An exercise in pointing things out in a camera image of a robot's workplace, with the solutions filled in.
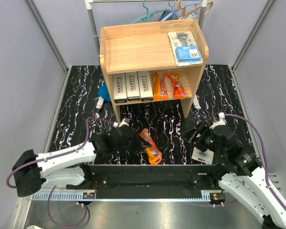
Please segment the orange candy bag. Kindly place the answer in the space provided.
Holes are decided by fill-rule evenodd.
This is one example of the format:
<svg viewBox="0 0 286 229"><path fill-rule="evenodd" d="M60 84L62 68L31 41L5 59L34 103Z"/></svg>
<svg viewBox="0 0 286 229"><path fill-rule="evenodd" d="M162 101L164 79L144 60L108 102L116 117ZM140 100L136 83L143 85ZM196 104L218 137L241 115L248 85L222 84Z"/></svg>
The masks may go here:
<svg viewBox="0 0 286 229"><path fill-rule="evenodd" d="M173 96L175 99L188 98L183 85L180 82L181 73L168 73L167 77L171 80L173 86Z"/></svg>
<svg viewBox="0 0 286 229"><path fill-rule="evenodd" d="M168 92L165 84L165 73L153 72L153 100L167 100Z"/></svg>
<svg viewBox="0 0 286 229"><path fill-rule="evenodd" d="M142 130L142 132L140 133L140 137L151 145L147 147L145 150L148 155L149 163L152 166L156 166L162 160L162 152L156 146L147 128Z"/></svg>

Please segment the blue razor blister pack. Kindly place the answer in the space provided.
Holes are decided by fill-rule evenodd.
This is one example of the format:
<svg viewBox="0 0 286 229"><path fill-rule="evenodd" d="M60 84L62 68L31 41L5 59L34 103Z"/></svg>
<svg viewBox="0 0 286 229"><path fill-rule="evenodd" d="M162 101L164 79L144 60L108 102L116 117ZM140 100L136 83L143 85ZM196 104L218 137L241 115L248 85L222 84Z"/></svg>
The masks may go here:
<svg viewBox="0 0 286 229"><path fill-rule="evenodd" d="M210 151L207 149L206 151L202 152L198 148L194 147L193 153L192 153L193 160L196 160L201 163L205 163L207 165L211 165L213 162L213 158L214 158L213 151Z"/></svg>

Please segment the white Harry's box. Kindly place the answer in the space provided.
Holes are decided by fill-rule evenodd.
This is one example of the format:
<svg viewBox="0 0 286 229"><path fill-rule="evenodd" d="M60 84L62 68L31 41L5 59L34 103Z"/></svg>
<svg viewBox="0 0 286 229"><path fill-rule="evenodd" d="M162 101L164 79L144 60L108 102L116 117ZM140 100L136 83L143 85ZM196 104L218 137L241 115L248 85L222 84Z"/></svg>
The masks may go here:
<svg viewBox="0 0 286 229"><path fill-rule="evenodd" d="M115 103L125 103L128 101L124 73L113 75L113 97Z"/></svg>
<svg viewBox="0 0 286 229"><path fill-rule="evenodd" d="M127 99L129 101L140 100L141 97L140 97L137 72L125 73L125 79L126 79Z"/></svg>
<svg viewBox="0 0 286 229"><path fill-rule="evenodd" d="M153 88L149 71L137 72L141 101L153 100Z"/></svg>

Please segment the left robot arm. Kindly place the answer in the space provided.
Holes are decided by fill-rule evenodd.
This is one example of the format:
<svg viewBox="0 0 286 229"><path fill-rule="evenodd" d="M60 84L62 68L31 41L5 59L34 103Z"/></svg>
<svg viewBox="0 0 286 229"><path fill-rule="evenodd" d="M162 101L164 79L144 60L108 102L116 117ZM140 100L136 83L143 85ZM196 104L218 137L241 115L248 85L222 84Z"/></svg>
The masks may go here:
<svg viewBox="0 0 286 229"><path fill-rule="evenodd" d="M94 163L104 156L123 150L136 153L150 146L133 128L123 125L63 150L43 154L27 150L12 167L6 183L17 190L18 197L30 196L49 183L55 172L84 163Z"/></svg>

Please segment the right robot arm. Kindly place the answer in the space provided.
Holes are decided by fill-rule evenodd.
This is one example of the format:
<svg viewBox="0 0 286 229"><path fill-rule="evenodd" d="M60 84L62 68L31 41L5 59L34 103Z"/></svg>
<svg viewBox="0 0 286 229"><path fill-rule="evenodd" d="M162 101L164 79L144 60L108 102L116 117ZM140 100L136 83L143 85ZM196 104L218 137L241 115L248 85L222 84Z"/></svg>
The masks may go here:
<svg viewBox="0 0 286 229"><path fill-rule="evenodd" d="M238 143L225 121L200 122L181 137L201 152L211 151L223 159L207 173L207 184L221 188L246 207L264 229L286 229L286 200L266 176L253 150Z"/></svg>

